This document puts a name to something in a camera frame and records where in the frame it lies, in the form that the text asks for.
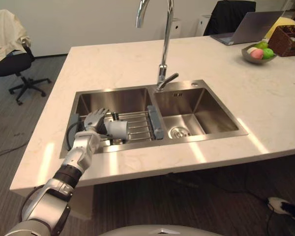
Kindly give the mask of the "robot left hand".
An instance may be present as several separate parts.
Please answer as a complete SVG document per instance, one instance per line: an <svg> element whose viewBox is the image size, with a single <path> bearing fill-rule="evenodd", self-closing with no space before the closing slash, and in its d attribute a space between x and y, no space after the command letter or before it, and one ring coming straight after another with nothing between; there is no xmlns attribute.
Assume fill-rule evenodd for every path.
<svg viewBox="0 0 295 236"><path fill-rule="evenodd" d="M89 113L84 120L85 130L91 130L98 134L106 135L107 129L104 123L104 118L108 111L108 109L100 108L94 112Z"/></svg>

